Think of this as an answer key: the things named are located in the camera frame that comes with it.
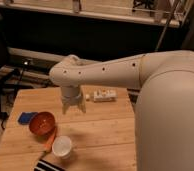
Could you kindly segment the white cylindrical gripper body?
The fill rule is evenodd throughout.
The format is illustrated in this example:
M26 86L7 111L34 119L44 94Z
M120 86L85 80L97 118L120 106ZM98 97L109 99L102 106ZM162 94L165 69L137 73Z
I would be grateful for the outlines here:
M81 88L79 86L63 86L61 92L62 101L65 104L78 104L82 99Z

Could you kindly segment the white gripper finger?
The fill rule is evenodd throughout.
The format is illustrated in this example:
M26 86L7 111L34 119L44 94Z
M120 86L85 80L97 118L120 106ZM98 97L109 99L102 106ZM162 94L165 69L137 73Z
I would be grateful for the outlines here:
M69 109L69 103L65 99L62 99L62 112L65 115L67 110Z
M84 98L81 98L78 103L78 108L83 112L86 113L86 106L85 106L85 100Z

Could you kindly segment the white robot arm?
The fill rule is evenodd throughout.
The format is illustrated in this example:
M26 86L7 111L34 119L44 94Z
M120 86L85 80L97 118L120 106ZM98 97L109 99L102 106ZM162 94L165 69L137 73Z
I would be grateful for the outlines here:
M137 170L194 171L194 51L144 53L89 65L69 55L49 75L61 88L64 108L82 102L83 85L137 90Z

